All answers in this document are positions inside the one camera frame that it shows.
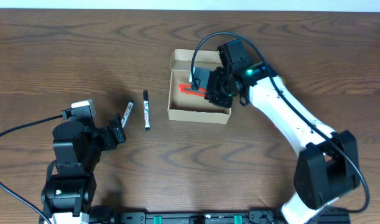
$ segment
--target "curved black cable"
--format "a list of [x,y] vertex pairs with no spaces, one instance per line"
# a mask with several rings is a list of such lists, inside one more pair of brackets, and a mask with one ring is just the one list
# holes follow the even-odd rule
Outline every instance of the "curved black cable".
[[[40,124],[40,123],[44,123],[46,121],[51,121],[51,120],[57,119],[57,118],[62,118],[62,115],[58,115],[58,116],[54,116],[54,117],[51,117],[51,118],[42,119],[40,121],[35,121],[35,122],[29,123],[29,124],[23,124],[23,125],[15,127],[15,128],[8,129],[6,131],[1,132],[0,133],[0,137],[4,136],[5,134],[8,134],[8,133],[10,133],[12,131],[16,131],[18,129],[26,128],[26,127],[33,126],[33,125]],[[0,181],[0,188],[2,188],[3,190],[5,190],[7,193],[11,194],[16,199],[20,200],[22,203],[26,204],[28,207],[30,207],[31,209],[33,209],[35,212],[37,212],[45,220],[45,222],[47,222],[48,224],[52,224],[52,222],[46,217],[46,215],[45,215],[44,212],[42,212],[34,204],[32,204],[29,201],[27,201],[25,198],[21,197],[19,194],[15,193],[9,187],[7,187],[6,185],[4,185],[1,181]]]
[[193,68],[194,68],[194,63],[195,63],[195,57],[197,56],[197,52],[199,51],[199,49],[201,48],[201,46],[203,45],[203,43],[205,43],[205,41],[207,41],[209,38],[211,37],[214,37],[216,35],[232,35],[234,37],[237,37],[243,41],[245,41],[247,44],[249,44],[252,49],[257,53],[257,55],[259,56],[259,58],[262,60],[262,62],[266,65],[266,68],[267,68],[267,72],[269,74],[269,78],[270,78],[270,81],[271,81],[271,84],[272,86],[276,89],[276,92],[278,93],[278,95],[282,98],[282,100],[288,105],[288,107],[304,122],[306,123],[313,131],[315,131],[317,134],[319,134],[323,139],[325,139],[332,147],[333,149],[339,153],[341,156],[343,156],[348,162],[349,164],[352,166],[352,168],[356,171],[357,175],[359,176],[360,178],[360,181],[364,187],[364,192],[365,192],[365,202],[364,202],[364,205],[360,208],[360,209],[357,209],[357,210],[348,210],[347,208],[337,208],[337,207],[330,207],[332,209],[335,209],[335,210],[339,210],[339,211],[343,211],[343,212],[348,212],[348,213],[361,213],[363,211],[365,211],[367,208],[368,208],[368,205],[369,205],[369,201],[371,200],[371,195],[369,193],[369,188],[368,188],[368,184],[366,183],[366,180],[364,178],[364,175],[361,173],[361,171],[357,168],[357,166],[354,164],[354,162],[346,155],[346,153],[344,153],[327,135],[325,135],[323,132],[321,132],[318,128],[316,128],[305,116],[303,116],[290,102],[289,100],[285,97],[285,95],[282,93],[282,91],[280,91],[278,89],[278,86],[276,85],[276,82],[274,81],[274,78],[272,76],[272,72],[271,72],[271,69],[270,69],[270,66],[268,66],[268,63],[266,61],[266,59],[264,58],[263,54],[260,52],[260,50],[246,37],[242,36],[242,35],[239,35],[239,34],[235,34],[233,32],[227,32],[227,31],[221,31],[221,32],[215,32],[213,34],[210,34],[208,35],[207,37],[205,37],[199,44],[198,46],[196,47],[195,51],[194,51],[194,54],[193,54],[193,57],[192,57],[192,61],[191,61],[191,68],[190,68],[190,73],[191,73],[191,77],[192,77],[192,80],[195,81],[194,79],[194,72],[193,72]]

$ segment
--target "white wall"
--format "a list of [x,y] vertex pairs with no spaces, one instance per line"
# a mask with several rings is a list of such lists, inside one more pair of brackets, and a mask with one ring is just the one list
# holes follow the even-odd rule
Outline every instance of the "white wall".
[[380,12],[380,0],[0,0],[0,8]]

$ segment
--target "marker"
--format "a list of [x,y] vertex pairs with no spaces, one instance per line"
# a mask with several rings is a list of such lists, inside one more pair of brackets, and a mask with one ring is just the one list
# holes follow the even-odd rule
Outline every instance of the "marker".
[[125,114],[123,115],[122,120],[121,120],[122,128],[125,127],[125,124],[127,122],[127,118],[129,117],[129,114],[130,114],[130,111],[133,108],[133,105],[134,105],[134,102],[132,100],[127,104],[127,108],[126,108]]
[[148,106],[148,91],[144,90],[142,92],[142,95],[144,97],[144,122],[146,126],[146,131],[150,130],[150,109]]

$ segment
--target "open box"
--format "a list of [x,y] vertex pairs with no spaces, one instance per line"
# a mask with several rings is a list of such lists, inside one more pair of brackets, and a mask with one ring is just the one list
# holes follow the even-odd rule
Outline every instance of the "open box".
[[[190,84],[188,78],[193,54],[194,50],[176,49],[170,56],[169,120],[226,124],[231,116],[231,108],[215,106],[202,96],[178,90],[179,84]],[[218,66],[222,65],[217,52],[198,51],[194,67],[214,70]]]

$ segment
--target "green tape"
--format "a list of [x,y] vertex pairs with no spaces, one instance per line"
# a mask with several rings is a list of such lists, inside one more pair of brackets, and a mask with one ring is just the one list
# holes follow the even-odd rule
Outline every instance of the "green tape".
[[162,217],[154,217],[154,224],[162,224]]
[[234,216],[234,224],[242,224],[242,215]]

